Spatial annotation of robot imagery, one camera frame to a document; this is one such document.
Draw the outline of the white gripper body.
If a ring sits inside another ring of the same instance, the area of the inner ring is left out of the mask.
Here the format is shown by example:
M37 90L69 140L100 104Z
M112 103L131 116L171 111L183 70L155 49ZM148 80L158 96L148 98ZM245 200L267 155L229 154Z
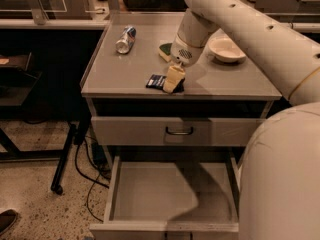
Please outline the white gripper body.
M171 45L171 59L174 63L182 63L184 66L195 64L203 52L203 47L192 47L176 36Z

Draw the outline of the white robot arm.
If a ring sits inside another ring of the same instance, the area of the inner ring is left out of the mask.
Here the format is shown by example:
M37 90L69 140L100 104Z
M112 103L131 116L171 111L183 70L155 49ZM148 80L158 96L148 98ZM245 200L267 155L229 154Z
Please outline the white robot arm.
M241 0L184 0L164 89L222 30L289 108L253 133L240 167L239 240L320 240L319 45Z

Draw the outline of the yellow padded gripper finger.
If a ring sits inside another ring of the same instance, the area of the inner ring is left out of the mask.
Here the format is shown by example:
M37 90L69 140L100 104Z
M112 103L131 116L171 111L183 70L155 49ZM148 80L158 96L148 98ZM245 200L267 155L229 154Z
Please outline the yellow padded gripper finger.
M165 79L163 85L163 91L166 93L174 93L179 89L179 81L171 81L169 79Z
M185 78L185 70L182 64L174 64L168 68L167 80L169 82L180 82Z

